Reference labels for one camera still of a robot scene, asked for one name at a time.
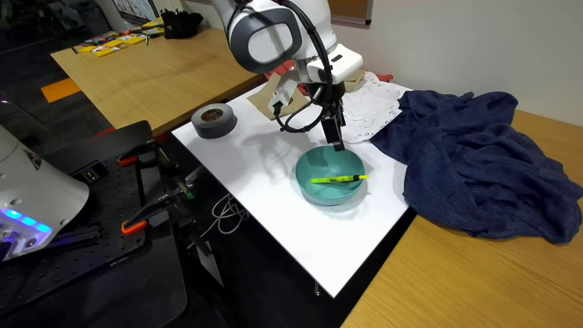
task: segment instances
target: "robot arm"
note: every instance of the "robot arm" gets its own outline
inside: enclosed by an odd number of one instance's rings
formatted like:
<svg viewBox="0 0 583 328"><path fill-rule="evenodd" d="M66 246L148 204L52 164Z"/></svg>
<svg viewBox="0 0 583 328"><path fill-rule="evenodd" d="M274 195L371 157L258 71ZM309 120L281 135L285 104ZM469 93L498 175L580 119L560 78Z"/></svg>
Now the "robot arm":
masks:
<svg viewBox="0 0 583 328"><path fill-rule="evenodd" d="M274 111L289 106L298 84L307 84L323 106L327 140L343 150L343 82L363 66L363 57L338 42L327 0L212 0L236 60L248 71L269 73L294 60L281 78Z"/></svg>

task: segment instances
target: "navy cloth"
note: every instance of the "navy cloth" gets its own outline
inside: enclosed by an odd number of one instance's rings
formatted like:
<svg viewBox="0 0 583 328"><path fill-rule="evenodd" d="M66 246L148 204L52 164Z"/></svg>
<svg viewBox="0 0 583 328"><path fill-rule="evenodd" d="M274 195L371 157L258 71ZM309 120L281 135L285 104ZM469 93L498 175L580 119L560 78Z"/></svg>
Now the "navy cloth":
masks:
<svg viewBox="0 0 583 328"><path fill-rule="evenodd" d="M420 215L491 239L569 242L578 233L583 190L513 130L513 95L409 91L400 104L372 144L409 166L405 199Z"/></svg>

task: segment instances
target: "wooden desk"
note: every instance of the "wooden desk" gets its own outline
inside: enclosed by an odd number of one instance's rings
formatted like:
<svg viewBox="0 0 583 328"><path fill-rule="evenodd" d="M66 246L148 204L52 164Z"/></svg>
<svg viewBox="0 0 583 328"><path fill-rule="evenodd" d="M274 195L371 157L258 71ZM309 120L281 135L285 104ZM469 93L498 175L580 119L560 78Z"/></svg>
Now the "wooden desk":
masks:
<svg viewBox="0 0 583 328"><path fill-rule="evenodd" d="M148 120L156 135L188 120L194 109L234 99L261 80L239 68L219 29L187 40L161 37L103 58L72 49L52 57L114 128Z"/></svg>
<svg viewBox="0 0 583 328"><path fill-rule="evenodd" d="M514 126L583 184L583 128L529 113L518 113ZM423 217L345 321L347 328L582 324L583 233L567 246L485 241Z"/></svg>

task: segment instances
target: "white tabletop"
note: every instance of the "white tabletop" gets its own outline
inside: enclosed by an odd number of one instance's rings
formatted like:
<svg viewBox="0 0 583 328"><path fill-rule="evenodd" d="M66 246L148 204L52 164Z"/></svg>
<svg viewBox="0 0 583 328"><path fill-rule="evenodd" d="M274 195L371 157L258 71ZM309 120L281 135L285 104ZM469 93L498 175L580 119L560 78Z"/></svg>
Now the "white tabletop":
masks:
<svg viewBox="0 0 583 328"><path fill-rule="evenodd" d="M248 100L256 91L230 102L239 119L230 135L207 140L192 124L174 135L336 297L407 212L407 168L371 142L347 144L365 160L371 175L365 188L343 206L310 204L294 168L305 151L325 144L325 133L321 126L301 135L281 133ZM309 108L294 126L312 122L318 113L318 106Z"/></svg>

